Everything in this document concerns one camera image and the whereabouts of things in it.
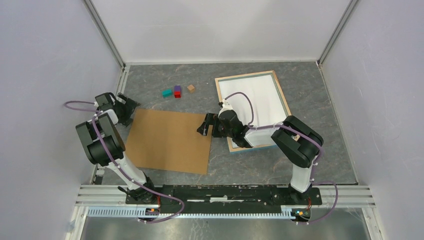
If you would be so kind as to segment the wooden picture frame teal edge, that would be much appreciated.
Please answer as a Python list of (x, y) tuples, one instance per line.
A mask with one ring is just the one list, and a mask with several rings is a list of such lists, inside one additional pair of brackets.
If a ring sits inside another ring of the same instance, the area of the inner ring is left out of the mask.
[(218, 77), (215, 84), (219, 101), (228, 101), (245, 125), (273, 127), (292, 114), (273, 70)]

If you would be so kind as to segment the brown cardboard backing board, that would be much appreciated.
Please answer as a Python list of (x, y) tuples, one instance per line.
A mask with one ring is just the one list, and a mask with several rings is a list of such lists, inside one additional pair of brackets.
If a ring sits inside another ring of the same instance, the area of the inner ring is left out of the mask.
[(136, 167), (205, 175), (212, 138), (197, 132), (204, 118), (199, 113), (139, 108), (125, 153)]

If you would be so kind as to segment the colourful balloon photo print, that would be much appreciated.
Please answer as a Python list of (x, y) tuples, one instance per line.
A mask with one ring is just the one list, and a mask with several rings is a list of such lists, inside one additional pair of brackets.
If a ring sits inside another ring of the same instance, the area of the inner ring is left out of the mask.
[(215, 79), (219, 132), (230, 152), (275, 146), (271, 136), (291, 115), (274, 71)]

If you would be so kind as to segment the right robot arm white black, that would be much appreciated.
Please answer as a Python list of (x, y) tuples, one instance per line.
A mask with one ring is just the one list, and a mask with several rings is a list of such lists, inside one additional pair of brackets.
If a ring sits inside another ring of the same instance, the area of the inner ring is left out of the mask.
[(322, 155), (324, 140), (300, 119), (289, 115), (282, 122), (253, 126), (242, 123), (233, 109), (223, 109), (207, 113), (196, 131), (207, 136), (209, 128), (212, 137), (228, 138), (238, 149), (277, 146), (293, 165), (289, 199), (302, 204), (309, 198), (313, 164)]

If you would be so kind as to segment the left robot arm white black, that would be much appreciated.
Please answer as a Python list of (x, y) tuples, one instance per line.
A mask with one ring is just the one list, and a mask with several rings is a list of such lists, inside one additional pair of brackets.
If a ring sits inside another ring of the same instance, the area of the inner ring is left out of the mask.
[(88, 160), (112, 170), (126, 184), (118, 189), (125, 193), (127, 202), (151, 204), (157, 199), (152, 180), (138, 169), (126, 155), (125, 144), (116, 129), (129, 126), (139, 102), (122, 93), (106, 92), (95, 97), (93, 119), (76, 125), (75, 130)]

